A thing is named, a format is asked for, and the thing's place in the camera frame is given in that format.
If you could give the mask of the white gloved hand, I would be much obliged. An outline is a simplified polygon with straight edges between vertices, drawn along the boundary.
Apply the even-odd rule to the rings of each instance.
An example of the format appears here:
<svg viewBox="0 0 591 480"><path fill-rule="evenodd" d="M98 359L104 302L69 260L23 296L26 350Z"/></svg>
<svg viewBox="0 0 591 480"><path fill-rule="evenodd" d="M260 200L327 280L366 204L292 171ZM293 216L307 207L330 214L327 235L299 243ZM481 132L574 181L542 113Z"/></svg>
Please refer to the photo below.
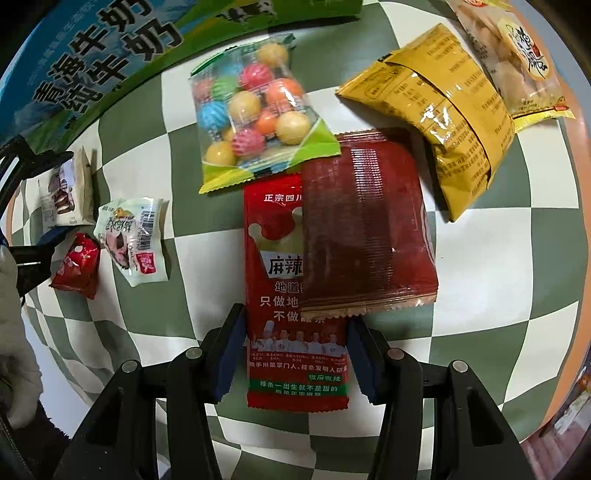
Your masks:
<svg viewBox="0 0 591 480"><path fill-rule="evenodd" d="M16 283L16 262L8 248L2 245L1 373L9 380L13 391L8 420L14 429L20 429L35 417L43 385L34 350L25 335Z"/></svg>

